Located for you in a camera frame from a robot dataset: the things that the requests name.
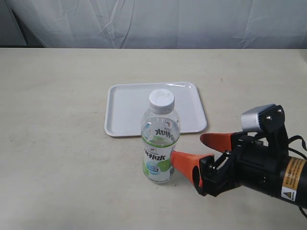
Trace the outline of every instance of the white curtain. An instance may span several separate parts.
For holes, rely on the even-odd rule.
[[[307,48],[307,0],[7,0],[46,47]]]

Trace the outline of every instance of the water bottle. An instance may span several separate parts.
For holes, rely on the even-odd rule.
[[[157,184],[167,182],[174,174],[170,156],[180,136],[180,119],[174,107],[172,92],[154,90],[149,95],[149,108],[141,121],[143,172]]]

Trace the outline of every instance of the white bottle cap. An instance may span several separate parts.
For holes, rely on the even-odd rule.
[[[169,114],[174,110],[175,97],[171,91],[165,89],[154,90],[149,95],[149,108],[159,115]]]

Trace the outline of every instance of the warning sticker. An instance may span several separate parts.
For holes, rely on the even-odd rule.
[[[306,160],[292,157],[283,178],[281,197],[295,201],[296,191]]]

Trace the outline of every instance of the bottle label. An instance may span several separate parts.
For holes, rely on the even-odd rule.
[[[178,131],[177,124],[165,118],[163,125],[148,123],[143,130],[143,172],[154,183],[164,183],[174,174],[170,156],[178,139]]]

